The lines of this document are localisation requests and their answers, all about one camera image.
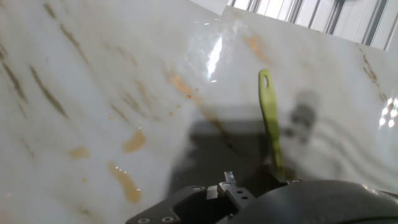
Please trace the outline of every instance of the hole in tag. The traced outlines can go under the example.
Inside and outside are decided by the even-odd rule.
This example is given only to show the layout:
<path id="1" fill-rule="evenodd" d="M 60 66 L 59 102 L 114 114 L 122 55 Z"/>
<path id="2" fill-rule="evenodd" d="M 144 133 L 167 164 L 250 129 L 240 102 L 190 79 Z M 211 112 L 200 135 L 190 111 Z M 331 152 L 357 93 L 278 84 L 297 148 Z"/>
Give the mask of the hole in tag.
<path id="1" fill-rule="evenodd" d="M 263 82 L 264 82 L 265 88 L 268 88 L 268 79 L 267 79 L 267 77 L 264 76 L 264 77 L 262 78 L 262 80 L 263 80 Z"/>

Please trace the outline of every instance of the yellow-green plastic strip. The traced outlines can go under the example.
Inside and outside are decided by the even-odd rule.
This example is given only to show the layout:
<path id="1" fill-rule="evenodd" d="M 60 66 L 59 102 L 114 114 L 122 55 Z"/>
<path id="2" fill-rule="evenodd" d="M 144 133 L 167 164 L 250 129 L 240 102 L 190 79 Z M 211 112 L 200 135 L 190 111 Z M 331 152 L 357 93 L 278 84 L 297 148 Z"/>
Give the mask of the yellow-green plastic strip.
<path id="1" fill-rule="evenodd" d="M 274 151 L 275 163 L 279 172 L 284 176 L 284 162 L 282 151 L 280 150 L 278 109 L 276 103 L 276 94 L 271 74 L 268 69 L 263 69 L 259 73 L 259 97 L 264 125 L 267 135 L 271 140 L 272 150 Z"/>

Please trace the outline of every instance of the corrugated metal wall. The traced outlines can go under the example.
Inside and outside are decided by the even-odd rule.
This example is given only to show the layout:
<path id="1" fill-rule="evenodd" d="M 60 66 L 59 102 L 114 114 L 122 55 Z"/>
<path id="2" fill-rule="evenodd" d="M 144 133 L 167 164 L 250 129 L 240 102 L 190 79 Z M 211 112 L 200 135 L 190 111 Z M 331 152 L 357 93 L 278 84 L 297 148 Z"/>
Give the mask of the corrugated metal wall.
<path id="1" fill-rule="evenodd" d="M 379 49 L 398 50 L 398 0 L 229 0 L 228 5 Z"/>

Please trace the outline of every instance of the bolt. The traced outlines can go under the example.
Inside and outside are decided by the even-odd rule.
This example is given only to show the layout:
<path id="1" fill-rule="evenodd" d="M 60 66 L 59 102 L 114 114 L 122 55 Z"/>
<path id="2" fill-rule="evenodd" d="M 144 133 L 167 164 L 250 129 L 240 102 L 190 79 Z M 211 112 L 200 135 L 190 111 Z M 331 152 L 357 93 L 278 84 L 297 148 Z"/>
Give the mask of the bolt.
<path id="1" fill-rule="evenodd" d="M 141 218 L 140 220 L 138 220 L 138 223 L 140 224 L 149 223 L 149 222 L 150 222 L 149 218 Z"/>
<path id="2" fill-rule="evenodd" d="M 162 218 L 162 222 L 172 222 L 172 221 L 174 221 L 174 218 L 173 217 L 164 217 L 164 218 Z"/>

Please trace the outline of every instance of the white marble surface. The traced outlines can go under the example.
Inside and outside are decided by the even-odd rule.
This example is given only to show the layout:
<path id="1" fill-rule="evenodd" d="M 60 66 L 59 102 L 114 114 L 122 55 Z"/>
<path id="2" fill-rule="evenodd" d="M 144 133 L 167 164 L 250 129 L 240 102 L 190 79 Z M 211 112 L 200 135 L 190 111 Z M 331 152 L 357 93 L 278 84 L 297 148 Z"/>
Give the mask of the white marble surface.
<path id="1" fill-rule="evenodd" d="M 249 175 L 263 68 L 297 178 L 398 192 L 396 54 L 189 0 L 0 0 L 0 44 L 0 223 L 124 223 L 176 173 Z"/>

